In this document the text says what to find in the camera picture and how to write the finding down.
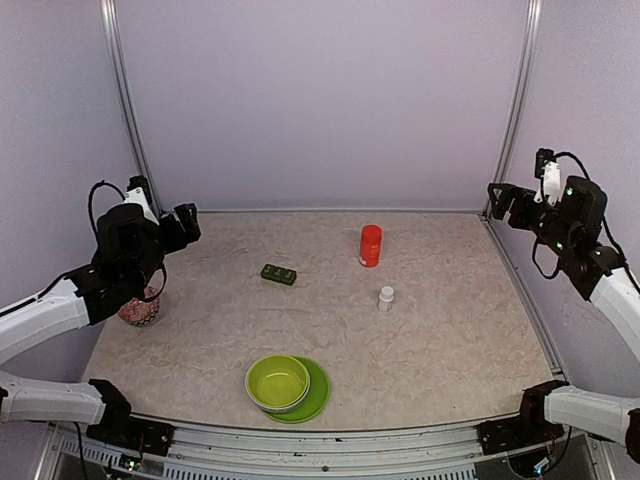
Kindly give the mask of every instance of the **table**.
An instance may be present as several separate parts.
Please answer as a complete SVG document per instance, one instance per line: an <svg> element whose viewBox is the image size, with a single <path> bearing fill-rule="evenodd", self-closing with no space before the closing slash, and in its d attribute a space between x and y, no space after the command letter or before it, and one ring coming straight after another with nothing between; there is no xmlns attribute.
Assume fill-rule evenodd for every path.
<svg viewBox="0 0 640 480"><path fill-rule="evenodd" d="M360 231L384 232L380 264ZM202 238L166 259L161 312L146 328L110 319L86 378L110 380L137 413L209 425L344 431L448 424L516 412L551 379L525 310L479 217L378 212L200 215ZM260 277L297 270L294 286ZM396 290L379 312L383 285ZM283 425L244 390L274 353L319 362L331 399Z"/></svg>

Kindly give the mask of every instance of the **white bottle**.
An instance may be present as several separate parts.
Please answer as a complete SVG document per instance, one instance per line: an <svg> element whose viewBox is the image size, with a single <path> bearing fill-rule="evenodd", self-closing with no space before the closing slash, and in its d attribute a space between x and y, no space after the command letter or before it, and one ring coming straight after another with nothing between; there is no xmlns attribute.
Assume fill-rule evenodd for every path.
<svg viewBox="0 0 640 480"><path fill-rule="evenodd" d="M382 287L380 295L378 296L378 310L381 312L387 312L391 308L391 302L393 302L393 288Z"/></svg>

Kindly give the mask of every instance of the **wall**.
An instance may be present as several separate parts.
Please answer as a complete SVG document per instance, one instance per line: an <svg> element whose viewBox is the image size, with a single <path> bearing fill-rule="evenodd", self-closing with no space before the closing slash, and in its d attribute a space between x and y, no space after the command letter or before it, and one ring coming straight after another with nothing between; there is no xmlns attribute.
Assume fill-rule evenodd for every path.
<svg viewBox="0 0 640 480"><path fill-rule="evenodd" d="M510 0L118 2L161 203L481 211L526 15Z"/></svg>
<svg viewBox="0 0 640 480"><path fill-rule="evenodd" d="M575 153L607 192L607 218L640 271L640 2L545 2L526 108L508 181L536 188L538 148ZM564 172L578 174L571 160ZM617 331L562 277L544 280L532 265L533 237L496 222L500 238L533 294L572 383L640 396L640 368ZM539 249L552 271L551 255ZM640 469L624 462L628 478Z"/></svg>
<svg viewBox="0 0 640 480"><path fill-rule="evenodd" d="M126 186L133 160L97 1L0 3L0 305L88 262L86 195L103 178ZM105 194L98 210L115 200ZM2 366L78 380L98 331L57 337ZM33 478L42 427L0 427L2 478Z"/></svg>

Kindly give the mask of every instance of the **green bowl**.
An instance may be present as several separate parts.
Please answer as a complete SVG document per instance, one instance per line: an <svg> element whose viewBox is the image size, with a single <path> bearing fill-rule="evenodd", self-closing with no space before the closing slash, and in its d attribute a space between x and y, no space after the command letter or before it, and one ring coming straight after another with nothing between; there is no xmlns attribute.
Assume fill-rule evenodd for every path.
<svg viewBox="0 0 640 480"><path fill-rule="evenodd" d="M271 413L294 409L309 391L307 368L293 357L272 355L262 358L247 372L245 386L251 400Z"/></svg>

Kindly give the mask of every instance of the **red canister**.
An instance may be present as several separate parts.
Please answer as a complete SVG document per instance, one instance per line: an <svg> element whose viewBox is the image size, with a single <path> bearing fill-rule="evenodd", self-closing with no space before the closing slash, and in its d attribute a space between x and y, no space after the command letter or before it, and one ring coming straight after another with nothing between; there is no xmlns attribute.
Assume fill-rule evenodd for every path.
<svg viewBox="0 0 640 480"><path fill-rule="evenodd" d="M362 229L360 240L360 263L367 268L375 267L380 260L382 229L377 225L367 225Z"/></svg>

